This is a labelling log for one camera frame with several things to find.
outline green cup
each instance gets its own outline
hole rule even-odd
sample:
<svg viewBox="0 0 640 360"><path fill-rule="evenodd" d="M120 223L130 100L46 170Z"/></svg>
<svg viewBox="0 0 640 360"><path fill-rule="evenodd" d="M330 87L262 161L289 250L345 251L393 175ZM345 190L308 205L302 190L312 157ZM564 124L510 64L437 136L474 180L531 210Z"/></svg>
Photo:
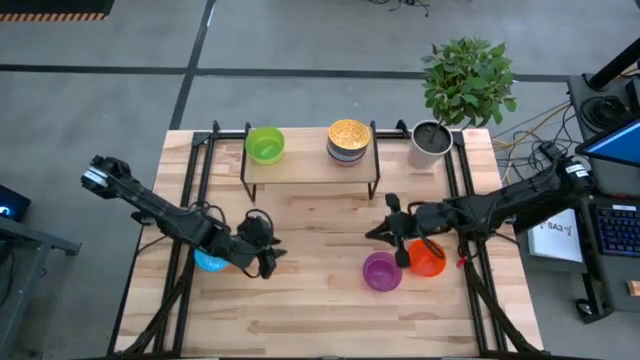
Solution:
<svg viewBox="0 0 640 360"><path fill-rule="evenodd" d="M245 145L249 156L261 165L272 165L284 154L284 135L274 127L259 127L249 131Z"/></svg>

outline gray floor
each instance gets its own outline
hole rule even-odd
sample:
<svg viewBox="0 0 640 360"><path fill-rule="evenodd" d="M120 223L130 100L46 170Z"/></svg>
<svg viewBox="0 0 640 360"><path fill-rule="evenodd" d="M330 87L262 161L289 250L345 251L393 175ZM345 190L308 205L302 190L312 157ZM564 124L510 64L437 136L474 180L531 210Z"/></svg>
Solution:
<svg viewBox="0 0 640 360"><path fill-rule="evenodd" d="M105 22L0 23L0 63L186 66L205 2L118 0ZM388 12L393 6L219 0L199 66L417 71L429 43L473 35L506 41L518 73L578 74L597 70L640 33L632 0L434 1L429 18L408 6ZM0 73L0 182L34 200L29 224L84 244L77 258L50 259L20 348L44 351L46 359L106 351L139 227L130 207L90 194L79 177L93 155L108 154L126 159L152 185L181 82L181 76ZM566 90L516 84L518 110L490 131L499 134L566 101ZM225 128L245 121L320 126L344 117L412 125L431 116L423 102L420 82L412 80L197 77L181 128L209 128L214 119ZM552 138L559 120L538 134ZM536 123L500 139L510 142L514 131ZM579 140L575 120L568 128ZM522 145L517 156L530 151ZM640 315L583 325L571 302L584 295L578 276L523 261L547 350L637 357Z"/></svg>

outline plant pot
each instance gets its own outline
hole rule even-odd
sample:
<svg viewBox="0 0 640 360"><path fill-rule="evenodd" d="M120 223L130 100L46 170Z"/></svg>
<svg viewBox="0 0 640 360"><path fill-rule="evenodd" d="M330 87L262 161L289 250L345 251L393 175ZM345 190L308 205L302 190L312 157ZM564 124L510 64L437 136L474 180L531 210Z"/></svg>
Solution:
<svg viewBox="0 0 640 360"><path fill-rule="evenodd" d="M417 169L429 168L448 153L451 146L453 136L449 129L434 120L419 122L411 132L409 164Z"/></svg>

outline wooden shelf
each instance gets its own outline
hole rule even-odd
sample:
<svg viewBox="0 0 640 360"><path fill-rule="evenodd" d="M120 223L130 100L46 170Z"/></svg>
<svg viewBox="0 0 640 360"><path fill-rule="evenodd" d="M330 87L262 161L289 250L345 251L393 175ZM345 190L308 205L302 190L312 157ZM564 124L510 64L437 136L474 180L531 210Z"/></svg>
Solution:
<svg viewBox="0 0 640 360"><path fill-rule="evenodd" d="M356 165L336 164L327 152L328 128L282 128L282 160L260 165L247 156L242 180L254 184L373 183L377 178L373 134L367 151Z"/></svg>

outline wooden plank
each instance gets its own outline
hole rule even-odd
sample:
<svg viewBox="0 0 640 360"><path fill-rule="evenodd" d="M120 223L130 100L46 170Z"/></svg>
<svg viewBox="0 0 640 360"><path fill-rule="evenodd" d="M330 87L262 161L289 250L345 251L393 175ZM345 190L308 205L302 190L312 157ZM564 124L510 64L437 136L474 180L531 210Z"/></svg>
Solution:
<svg viewBox="0 0 640 360"><path fill-rule="evenodd" d="M247 157L248 184L366 183L376 180L373 142L356 165L337 165L327 153L328 128L282 128L282 160L264 166Z"/></svg>
<svg viewBox="0 0 640 360"><path fill-rule="evenodd" d="M154 191L174 204L180 200L191 136L191 131L169 132L160 159ZM476 191L499 188L488 132L467 130L465 139ZM407 163L408 146L401 140L379 142L382 177L372 201L362 184L260 187L256 206L271 215L289 254L278 261L269 280L248 279L235 268L220 273L197 269L183 356L477 355L464 274L455 267L455 232L433 238L448 257L445 270L435 278L405 271L398 289L379 293L369 289L361 275L369 254L393 251L363 236L388 214L385 193L396 192L405 206L450 196L444 162L413 169ZM254 207L239 179L241 154L241 142L216 142L208 184L207 200L224 209L232 227ZM192 200L200 168L196 167ZM456 173L462 183L459 169ZM500 232L513 236L508 226ZM159 235L157 229L146 229L141 246ZM541 346L517 248L500 238L487 247L501 306L524 336ZM163 241L138 258L116 349L131 344L157 310L170 248L171 241ZM175 311L168 339L174 333ZM492 341L486 308L483 318Z"/></svg>

